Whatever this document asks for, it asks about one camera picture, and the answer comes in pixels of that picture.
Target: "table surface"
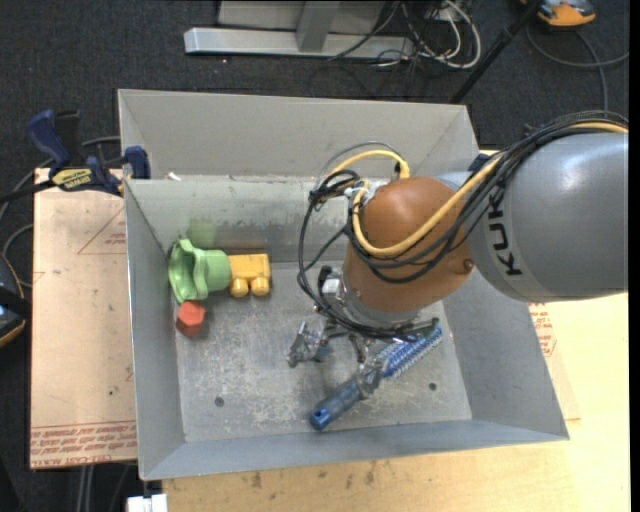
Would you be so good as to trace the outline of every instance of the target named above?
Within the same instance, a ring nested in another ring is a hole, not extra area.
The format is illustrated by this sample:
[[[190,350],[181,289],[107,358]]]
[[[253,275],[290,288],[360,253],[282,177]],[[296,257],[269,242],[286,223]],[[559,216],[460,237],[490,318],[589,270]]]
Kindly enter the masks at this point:
[[[59,443],[60,452],[68,450],[61,466],[135,457],[122,204],[118,198],[91,194],[51,190],[36,196],[34,311],[39,303],[50,303],[50,297],[74,286],[65,307],[87,312],[77,310],[75,316],[85,319],[82,328],[75,325],[83,339],[67,336],[63,325],[57,336],[46,314],[37,320],[32,418],[42,426],[32,422],[32,467],[60,458],[58,453],[42,453],[58,450],[53,434],[67,436]],[[85,215],[78,217],[79,211]],[[78,218],[85,221],[74,223]],[[49,232],[47,226],[62,226],[62,231]],[[122,270],[122,279],[96,281],[105,264]],[[110,290],[117,293],[103,298]],[[40,311],[60,317],[60,307]],[[567,421],[569,441],[166,480],[169,509],[630,510],[628,295],[547,304],[546,309],[558,340],[547,362],[565,418],[578,418]],[[92,317],[97,311],[99,317]],[[114,321],[116,317],[124,320]],[[112,336],[105,337],[107,329]],[[86,363],[91,360],[104,364],[98,371]],[[70,371],[74,379],[50,378],[51,372]],[[72,387],[65,388],[71,381]],[[88,426],[67,428],[75,423]],[[91,440],[87,431],[96,434],[105,424],[114,430],[104,438],[116,438],[101,444],[97,438]],[[40,450],[38,428],[51,436],[47,447],[34,456],[34,443],[35,451]],[[79,455],[95,454],[94,458],[84,460],[71,448],[80,450]]]

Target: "black carpet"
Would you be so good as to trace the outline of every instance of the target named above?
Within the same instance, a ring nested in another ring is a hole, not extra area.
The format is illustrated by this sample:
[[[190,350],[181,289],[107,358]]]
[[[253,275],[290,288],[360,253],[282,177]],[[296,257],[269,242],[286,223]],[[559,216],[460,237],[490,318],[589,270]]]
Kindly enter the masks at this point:
[[[593,3],[597,18],[579,33],[551,34],[533,23],[532,37],[548,53],[569,61],[593,62],[591,52],[606,61],[629,51],[630,1]],[[83,139],[117,135],[119,88],[446,103],[469,76],[434,62],[377,68],[349,59],[185,55],[183,33],[211,25],[215,13],[216,2],[0,2],[0,195],[46,159],[26,135],[33,115],[79,109]],[[485,50],[521,13],[516,0],[473,2]],[[388,31],[404,30],[399,27],[404,26],[394,20]],[[481,147],[501,148],[518,140],[525,125],[563,114],[607,104],[628,117],[629,60],[604,68],[603,74],[606,91],[597,69],[551,61],[533,49],[523,30],[462,102]],[[30,198],[12,203],[0,223],[0,247],[32,220]],[[29,276],[30,233],[16,240],[7,256],[21,276]],[[0,350],[0,457],[8,475],[0,473],[0,488],[15,488],[6,494],[0,489],[0,511],[15,510],[15,499],[4,496],[16,496],[29,511],[74,510],[79,469],[28,469],[29,341],[25,333]],[[106,510],[124,469],[96,467],[93,510]],[[123,496],[140,492],[131,470]]]

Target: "blue handle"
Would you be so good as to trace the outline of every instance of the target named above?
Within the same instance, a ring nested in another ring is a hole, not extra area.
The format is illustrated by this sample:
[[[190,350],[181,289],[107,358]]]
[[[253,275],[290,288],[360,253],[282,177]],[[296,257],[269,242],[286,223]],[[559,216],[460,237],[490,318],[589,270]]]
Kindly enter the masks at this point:
[[[124,158],[131,166],[133,177],[148,180],[151,178],[151,167],[147,153],[140,146],[131,146],[125,149]]]
[[[27,125],[27,134],[40,151],[53,158],[58,168],[67,165],[71,160],[69,151],[56,134],[52,110],[40,112],[31,119]]]
[[[309,422],[316,430],[323,430],[359,401],[360,390],[358,389],[358,384],[353,379],[349,380],[336,389],[333,396],[318,404],[311,416],[309,416]]]

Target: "yellow toy block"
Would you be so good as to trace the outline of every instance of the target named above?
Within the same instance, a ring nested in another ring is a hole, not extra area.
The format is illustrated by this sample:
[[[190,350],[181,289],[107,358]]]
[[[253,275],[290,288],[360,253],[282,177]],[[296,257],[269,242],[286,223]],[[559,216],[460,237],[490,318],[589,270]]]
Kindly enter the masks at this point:
[[[249,290],[262,297],[269,293],[271,267],[266,254],[245,254],[229,256],[231,282],[229,291],[234,297],[244,297]]]

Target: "green plastic object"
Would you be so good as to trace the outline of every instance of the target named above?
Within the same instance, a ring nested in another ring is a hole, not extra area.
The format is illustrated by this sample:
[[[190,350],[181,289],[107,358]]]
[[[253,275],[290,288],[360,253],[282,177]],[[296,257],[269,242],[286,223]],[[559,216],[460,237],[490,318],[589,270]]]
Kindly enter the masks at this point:
[[[231,281],[229,258],[223,251],[205,251],[186,238],[178,240],[169,257],[169,282],[179,303],[204,300]]]

